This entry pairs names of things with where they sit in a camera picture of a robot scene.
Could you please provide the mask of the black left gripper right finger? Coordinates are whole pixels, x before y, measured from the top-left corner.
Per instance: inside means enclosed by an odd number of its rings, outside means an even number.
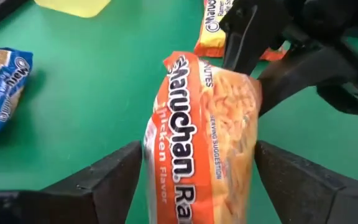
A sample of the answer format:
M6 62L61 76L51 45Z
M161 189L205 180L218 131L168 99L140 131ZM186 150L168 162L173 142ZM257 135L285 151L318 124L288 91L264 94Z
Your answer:
M358 180L265 141L254 158L282 224L358 224Z

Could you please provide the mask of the yellow plastic bin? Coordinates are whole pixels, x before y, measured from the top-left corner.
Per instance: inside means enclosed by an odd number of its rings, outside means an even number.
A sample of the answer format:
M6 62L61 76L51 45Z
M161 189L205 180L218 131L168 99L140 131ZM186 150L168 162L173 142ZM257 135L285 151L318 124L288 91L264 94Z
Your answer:
M41 7L73 16L90 18L97 16L111 0L34 0Z

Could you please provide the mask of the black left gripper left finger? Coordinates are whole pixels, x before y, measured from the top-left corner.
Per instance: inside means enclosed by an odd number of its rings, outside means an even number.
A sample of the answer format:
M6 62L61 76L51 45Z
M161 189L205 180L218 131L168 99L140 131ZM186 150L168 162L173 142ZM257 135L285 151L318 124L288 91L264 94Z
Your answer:
M0 224L124 224L141 164L133 141L42 190L0 190Z

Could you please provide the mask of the green table mat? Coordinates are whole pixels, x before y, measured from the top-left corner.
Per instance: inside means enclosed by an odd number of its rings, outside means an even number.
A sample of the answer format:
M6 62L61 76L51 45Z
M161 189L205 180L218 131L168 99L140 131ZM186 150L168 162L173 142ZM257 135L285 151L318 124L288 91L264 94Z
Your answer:
M260 76L292 52L334 49L288 13L283 45L267 49L243 74ZM0 130L0 190L42 190L140 141L139 181L124 224L149 224L145 130L167 74L164 61L174 52L192 53L203 14L203 0L113 0L89 19L31 1L4 19L0 48L34 56L16 110ZM259 115L257 141L358 180L358 115L332 107L316 86ZM282 224L255 158L251 176L246 224Z

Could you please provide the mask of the orange chicken noodle packet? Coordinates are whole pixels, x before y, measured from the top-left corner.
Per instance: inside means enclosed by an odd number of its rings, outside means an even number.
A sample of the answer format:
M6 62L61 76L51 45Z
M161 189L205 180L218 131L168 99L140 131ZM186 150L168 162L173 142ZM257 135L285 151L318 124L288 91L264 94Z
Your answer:
M219 22L230 10L235 0L203 0L204 14L200 35L194 47L199 57L222 58L226 35Z
M174 52L144 136L149 224L246 224L256 79Z

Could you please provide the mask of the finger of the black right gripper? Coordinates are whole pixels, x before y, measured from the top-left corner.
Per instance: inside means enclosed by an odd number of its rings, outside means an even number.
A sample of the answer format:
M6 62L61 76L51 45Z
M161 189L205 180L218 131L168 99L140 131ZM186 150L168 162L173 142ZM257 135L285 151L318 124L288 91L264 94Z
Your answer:
M356 68L334 49L292 52L260 74L263 100L259 115L309 86L343 83L356 75Z
M291 22L282 0L234 0L219 25L226 34L223 68L250 74L267 49L279 49Z

